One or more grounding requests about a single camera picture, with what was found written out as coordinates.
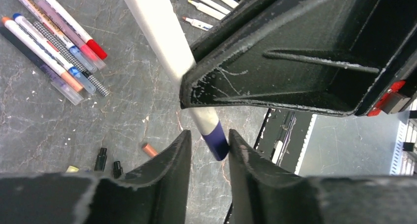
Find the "black marker cap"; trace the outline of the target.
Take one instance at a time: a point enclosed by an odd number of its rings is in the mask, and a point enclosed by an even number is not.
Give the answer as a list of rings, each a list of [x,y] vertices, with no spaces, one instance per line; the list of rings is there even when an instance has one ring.
[[[124,174],[120,161],[113,162],[113,177],[119,179]]]
[[[107,162],[107,148],[101,147],[96,156],[94,171],[104,171]]]

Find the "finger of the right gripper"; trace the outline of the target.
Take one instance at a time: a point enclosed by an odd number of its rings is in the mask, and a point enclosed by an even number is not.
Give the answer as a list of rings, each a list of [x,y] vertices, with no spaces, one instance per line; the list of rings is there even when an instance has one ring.
[[[402,112],[417,97],[417,0],[244,0],[191,50],[183,109]]]

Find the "brown marker cap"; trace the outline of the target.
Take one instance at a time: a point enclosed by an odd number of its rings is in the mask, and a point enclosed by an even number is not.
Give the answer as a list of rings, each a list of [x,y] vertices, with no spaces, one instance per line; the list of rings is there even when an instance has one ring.
[[[145,143],[142,145],[142,150],[150,157],[153,158],[158,155],[158,152],[149,144]]]

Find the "brown capped white marker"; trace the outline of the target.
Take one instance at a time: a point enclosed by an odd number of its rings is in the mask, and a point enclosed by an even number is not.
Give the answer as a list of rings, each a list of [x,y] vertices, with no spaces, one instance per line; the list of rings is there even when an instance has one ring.
[[[208,23],[199,21],[197,19],[192,19],[192,18],[188,18],[188,17],[182,17],[182,19],[184,21],[188,22],[191,26],[193,26],[195,28],[198,28],[198,29],[201,29],[201,30],[204,30],[204,31],[208,31],[213,27],[213,25],[210,25]]]

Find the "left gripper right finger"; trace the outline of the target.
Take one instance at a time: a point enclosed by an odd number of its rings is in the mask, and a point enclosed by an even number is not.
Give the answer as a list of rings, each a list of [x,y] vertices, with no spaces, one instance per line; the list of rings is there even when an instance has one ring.
[[[414,224],[417,180],[410,176],[292,174],[229,131],[233,217],[238,224]]]

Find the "pink capped marker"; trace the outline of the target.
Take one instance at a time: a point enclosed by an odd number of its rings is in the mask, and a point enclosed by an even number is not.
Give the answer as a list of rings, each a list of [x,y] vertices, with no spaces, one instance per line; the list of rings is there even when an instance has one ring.
[[[61,29],[62,32],[80,49],[87,60],[98,69],[106,67],[105,62],[76,34],[65,20],[44,0],[34,0],[44,13]]]

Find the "purple capped marker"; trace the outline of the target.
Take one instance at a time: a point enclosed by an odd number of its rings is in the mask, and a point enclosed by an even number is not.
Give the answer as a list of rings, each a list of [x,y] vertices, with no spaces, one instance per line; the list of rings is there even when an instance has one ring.
[[[124,0],[159,63],[180,90],[183,75],[196,65],[170,0]]]

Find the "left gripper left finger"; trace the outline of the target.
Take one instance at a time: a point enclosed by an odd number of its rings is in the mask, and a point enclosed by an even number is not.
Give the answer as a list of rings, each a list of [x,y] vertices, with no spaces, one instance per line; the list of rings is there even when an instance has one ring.
[[[191,132],[113,179],[99,172],[3,173],[3,224],[182,224],[191,163]]]

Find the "purple marker cap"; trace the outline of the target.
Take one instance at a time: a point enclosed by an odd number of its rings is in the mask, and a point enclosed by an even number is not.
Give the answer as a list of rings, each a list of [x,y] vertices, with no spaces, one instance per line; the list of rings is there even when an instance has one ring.
[[[230,147],[223,131],[221,122],[218,121],[216,127],[208,135],[203,135],[203,138],[215,160],[224,160],[229,153]]]

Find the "yellow marker cap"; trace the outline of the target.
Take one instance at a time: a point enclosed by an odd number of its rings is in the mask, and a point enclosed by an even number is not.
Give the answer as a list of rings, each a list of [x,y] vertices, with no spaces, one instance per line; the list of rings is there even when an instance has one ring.
[[[79,171],[79,169],[77,167],[74,167],[74,166],[68,166],[68,168],[66,170],[67,173],[76,173],[78,171]]]

